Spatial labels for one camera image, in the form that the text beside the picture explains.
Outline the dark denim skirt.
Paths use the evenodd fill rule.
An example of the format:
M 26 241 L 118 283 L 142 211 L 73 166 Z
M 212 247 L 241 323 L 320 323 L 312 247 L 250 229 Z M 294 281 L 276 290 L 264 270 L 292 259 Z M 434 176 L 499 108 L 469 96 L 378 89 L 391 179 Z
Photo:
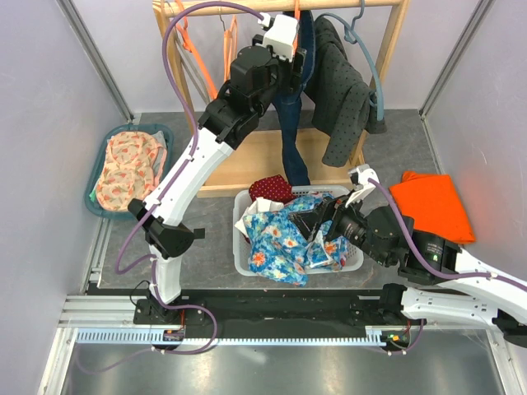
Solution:
M 273 106 L 277 112 L 282 132 L 282 164 L 287 180 L 292 186 L 305 186 L 310 185 L 308 169 L 296 147 L 296 137 L 302 107 L 301 93 L 306 88 L 315 68 L 315 28 L 312 11 L 301 11 L 298 45 L 301 49 L 306 50 L 300 88 L 288 95 L 276 95 Z

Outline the blue floral skirt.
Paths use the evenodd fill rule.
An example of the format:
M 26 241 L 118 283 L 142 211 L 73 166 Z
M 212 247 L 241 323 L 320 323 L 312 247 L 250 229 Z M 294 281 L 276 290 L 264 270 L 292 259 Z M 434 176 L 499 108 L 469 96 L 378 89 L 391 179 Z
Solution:
M 308 269 L 341 271 L 351 245 L 343 237 L 324 242 L 324 235 L 331 225 L 329 221 L 321 225 L 315 239 L 308 243 L 287 218 L 292 212 L 311 210 L 331 196 L 330 193 L 309 193 L 284 204 L 282 210 L 246 216 L 244 223 L 250 239 L 250 270 L 259 276 L 294 286 L 307 284 Z

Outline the red polka dot skirt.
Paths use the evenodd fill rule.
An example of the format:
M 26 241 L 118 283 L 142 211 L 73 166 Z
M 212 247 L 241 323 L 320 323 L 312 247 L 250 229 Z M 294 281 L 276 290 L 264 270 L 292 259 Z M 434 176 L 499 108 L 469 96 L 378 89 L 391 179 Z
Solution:
M 249 188 L 249 195 L 252 201 L 265 198 L 284 204 L 295 198 L 292 186 L 280 174 L 255 181 Z

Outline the orange hanger of floral skirt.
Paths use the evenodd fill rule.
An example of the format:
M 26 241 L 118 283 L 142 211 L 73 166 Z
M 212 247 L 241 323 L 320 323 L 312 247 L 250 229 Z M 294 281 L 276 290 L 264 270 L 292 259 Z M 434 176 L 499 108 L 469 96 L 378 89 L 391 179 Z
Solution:
M 230 78 L 230 66 L 236 59 L 238 47 L 238 23 L 236 16 L 231 19 L 231 24 L 223 34 L 223 79 L 227 81 Z

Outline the grey metal hanger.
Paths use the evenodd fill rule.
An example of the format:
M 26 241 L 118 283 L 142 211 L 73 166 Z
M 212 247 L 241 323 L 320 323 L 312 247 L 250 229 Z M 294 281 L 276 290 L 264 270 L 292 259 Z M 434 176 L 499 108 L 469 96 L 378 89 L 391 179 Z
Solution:
M 185 17 L 182 23 L 176 25 L 176 31 L 180 34 L 182 39 L 182 49 L 184 54 L 190 54 L 192 60 L 188 62 L 192 70 L 193 77 L 197 78 L 194 83 L 202 96 L 203 101 L 208 104 L 211 100 L 217 98 L 218 90 L 212 77 L 205 65 L 200 53 L 198 52 L 193 41 L 189 35 L 188 18 Z M 237 20 L 234 16 L 230 29 L 223 31 L 223 80 L 226 81 L 230 77 L 230 65 L 235 58 L 237 50 Z

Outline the orange hanger of white skirt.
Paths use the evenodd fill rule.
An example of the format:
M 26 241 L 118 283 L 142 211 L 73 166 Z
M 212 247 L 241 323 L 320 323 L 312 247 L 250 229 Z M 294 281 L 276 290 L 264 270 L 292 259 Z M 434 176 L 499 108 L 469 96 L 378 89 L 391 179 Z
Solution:
M 185 50 L 190 52 L 194 60 L 202 74 L 203 81 L 206 84 L 206 89 L 208 93 L 208 97 L 210 100 L 215 99 L 217 97 L 217 88 L 215 87 L 214 82 L 212 81 L 212 78 L 208 72 L 207 67 L 205 66 L 204 61 L 202 60 L 201 55 L 199 54 L 197 48 L 195 47 L 193 41 L 190 39 L 189 32 L 188 32 L 188 19 L 185 16 L 183 19 L 183 24 L 178 24 L 177 30 L 179 31 L 182 39 L 183 39 L 183 47 Z

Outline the orange hanger of denim skirt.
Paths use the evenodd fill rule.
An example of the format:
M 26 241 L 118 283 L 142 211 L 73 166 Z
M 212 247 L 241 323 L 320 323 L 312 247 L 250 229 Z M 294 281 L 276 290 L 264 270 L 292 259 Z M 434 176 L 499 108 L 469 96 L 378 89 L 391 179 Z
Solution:
M 295 0 L 294 1 L 293 12 L 294 12 L 294 17 L 295 17 L 296 22 L 297 22 L 296 37 L 295 37 L 295 40 L 293 42 L 293 49 L 296 50 L 297 49 L 297 45 L 298 45 L 299 34 L 300 34 L 300 20 L 301 20 L 300 0 Z

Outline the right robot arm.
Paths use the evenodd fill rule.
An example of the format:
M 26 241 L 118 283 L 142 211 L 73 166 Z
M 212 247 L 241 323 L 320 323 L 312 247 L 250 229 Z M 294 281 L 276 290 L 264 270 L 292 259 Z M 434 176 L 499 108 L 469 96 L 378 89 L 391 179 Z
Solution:
M 368 215 L 360 204 L 326 197 L 289 220 L 308 242 L 322 235 L 340 237 L 383 267 L 396 266 L 400 277 L 415 285 L 439 286 L 455 292 L 434 296 L 421 289 L 388 286 L 377 303 L 379 318 L 389 324 L 404 316 L 411 320 L 451 318 L 481 323 L 501 331 L 505 341 L 526 345 L 526 283 L 474 257 L 459 245 L 426 231 L 415 230 L 413 219 L 394 203 Z

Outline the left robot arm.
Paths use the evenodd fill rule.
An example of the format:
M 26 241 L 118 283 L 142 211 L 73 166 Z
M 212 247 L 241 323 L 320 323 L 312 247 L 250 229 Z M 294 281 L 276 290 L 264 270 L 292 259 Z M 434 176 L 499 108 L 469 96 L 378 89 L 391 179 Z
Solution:
M 284 58 L 275 44 L 243 48 L 226 80 L 198 121 L 197 131 L 169 174 L 144 200 L 132 200 L 129 211 L 145 232 L 152 260 L 152 314 L 162 323 L 180 316 L 180 269 L 195 233 L 182 220 L 189 204 L 213 171 L 258 126 L 273 98 L 301 84 L 307 52 L 297 48 Z

